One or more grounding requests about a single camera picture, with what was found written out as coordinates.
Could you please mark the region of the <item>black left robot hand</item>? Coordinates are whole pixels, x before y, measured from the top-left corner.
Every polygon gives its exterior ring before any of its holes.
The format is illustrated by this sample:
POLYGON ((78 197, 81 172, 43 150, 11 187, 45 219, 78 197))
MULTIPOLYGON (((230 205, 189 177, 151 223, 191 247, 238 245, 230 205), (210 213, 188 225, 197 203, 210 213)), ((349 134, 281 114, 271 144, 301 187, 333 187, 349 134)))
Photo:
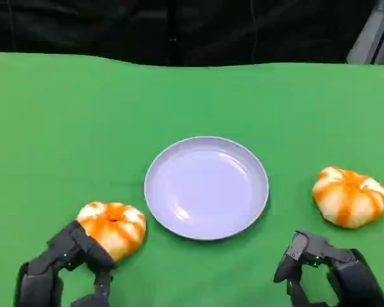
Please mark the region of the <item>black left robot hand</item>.
POLYGON ((73 271, 86 264, 94 273, 94 293, 71 303, 72 306, 109 306, 111 270, 116 262, 77 221, 66 225, 35 259, 21 265, 17 276, 14 306, 60 306, 62 269, 73 271))

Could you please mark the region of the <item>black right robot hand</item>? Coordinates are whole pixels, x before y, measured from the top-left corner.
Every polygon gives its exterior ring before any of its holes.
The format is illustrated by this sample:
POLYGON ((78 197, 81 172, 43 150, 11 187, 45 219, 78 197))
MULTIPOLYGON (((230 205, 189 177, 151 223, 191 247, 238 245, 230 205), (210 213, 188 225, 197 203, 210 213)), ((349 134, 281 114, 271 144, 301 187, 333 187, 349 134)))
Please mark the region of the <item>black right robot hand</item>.
POLYGON ((274 283, 287 282, 287 295, 293 306, 327 306, 309 301, 301 286, 302 267, 328 268, 327 280, 337 306, 384 306, 384 292, 363 254, 357 249, 336 248, 326 237, 296 230, 278 264, 274 283))

